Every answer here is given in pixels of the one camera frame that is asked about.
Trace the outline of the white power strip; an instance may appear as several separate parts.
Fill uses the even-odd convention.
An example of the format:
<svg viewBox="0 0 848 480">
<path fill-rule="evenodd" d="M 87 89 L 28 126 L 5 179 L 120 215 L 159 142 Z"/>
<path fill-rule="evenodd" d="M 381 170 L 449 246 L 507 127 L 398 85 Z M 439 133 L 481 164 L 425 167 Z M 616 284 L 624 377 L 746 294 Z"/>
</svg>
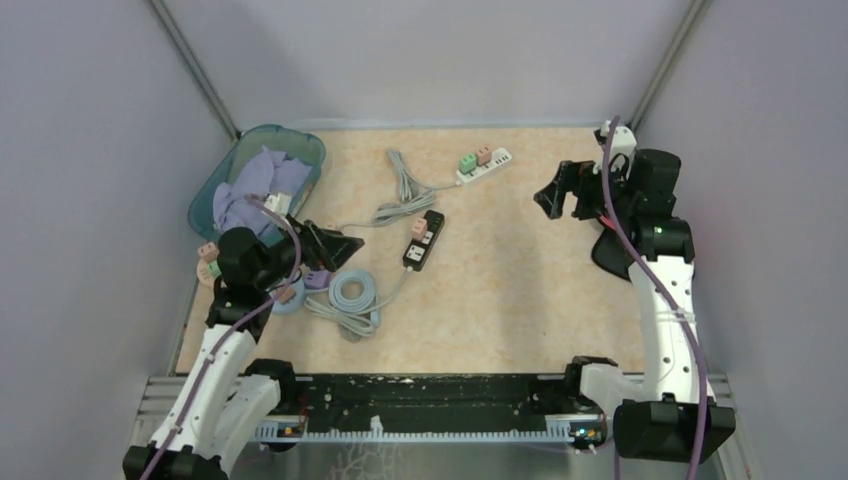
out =
<svg viewBox="0 0 848 480">
<path fill-rule="evenodd" d="M 497 148 L 492 151 L 491 161 L 482 167 L 478 167 L 465 175 L 461 175 L 457 170 L 455 172 L 457 183 L 459 185 L 468 185 L 472 182 L 482 179 L 483 177 L 495 172 L 498 169 L 505 167 L 513 161 L 513 155 L 505 148 Z"/>
</svg>

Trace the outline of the black power strip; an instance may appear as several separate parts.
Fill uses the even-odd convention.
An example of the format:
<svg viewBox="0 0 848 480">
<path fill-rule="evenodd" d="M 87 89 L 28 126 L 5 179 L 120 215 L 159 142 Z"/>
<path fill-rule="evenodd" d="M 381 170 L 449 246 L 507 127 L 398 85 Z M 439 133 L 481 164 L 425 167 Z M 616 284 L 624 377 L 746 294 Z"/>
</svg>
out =
<svg viewBox="0 0 848 480">
<path fill-rule="evenodd" d="M 427 220 L 428 232 L 422 242 L 411 238 L 402 256 L 404 267 L 415 272 L 423 269 L 445 225 L 445 215 L 435 210 L 427 210 L 418 218 Z"/>
</svg>

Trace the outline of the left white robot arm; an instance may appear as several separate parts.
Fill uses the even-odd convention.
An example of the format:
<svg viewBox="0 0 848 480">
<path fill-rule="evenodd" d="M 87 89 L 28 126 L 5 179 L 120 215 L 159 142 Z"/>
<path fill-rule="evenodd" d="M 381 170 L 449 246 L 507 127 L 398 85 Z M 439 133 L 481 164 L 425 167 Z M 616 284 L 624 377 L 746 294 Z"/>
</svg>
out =
<svg viewBox="0 0 848 480">
<path fill-rule="evenodd" d="M 245 360 L 257 347 L 275 302 L 301 266 L 337 271 L 364 241 L 311 221 L 282 220 L 285 236 L 267 245 L 247 227 L 217 242 L 220 276 L 200 351 L 168 414 L 144 446 L 128 448 L 128 479 L 227 479 L 237 457 L 272 411 L 292 411 L 300 388 L 290 363 Z"/>
</svg>

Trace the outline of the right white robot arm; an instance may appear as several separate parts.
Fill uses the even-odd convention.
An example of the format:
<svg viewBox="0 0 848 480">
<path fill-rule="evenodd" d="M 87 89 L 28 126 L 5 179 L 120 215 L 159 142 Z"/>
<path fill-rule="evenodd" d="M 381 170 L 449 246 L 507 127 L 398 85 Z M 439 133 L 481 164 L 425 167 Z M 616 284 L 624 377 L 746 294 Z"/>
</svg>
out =
<svg viewBox="0 0 848 480">
<path fill-rule="evenodd" d="M 705 377 L 692 306 L 694 240 L 673 214 L 680 169 L 678 156 L 655 149 L 617 154 L 608 167 L 563 161 L 533 199 L 558 219 L 572 193 L 574 218 L 606 219 L 593 251 L 612 253 L 603 269 L 626 277 L 639 303 L 641 382 L 608 358 L 576 356 L 565 370 L 565 403 L 576 412 L 600 408 L 623 458 L 702 464 L 735 432 L 736 419 Z"/>
</svg>

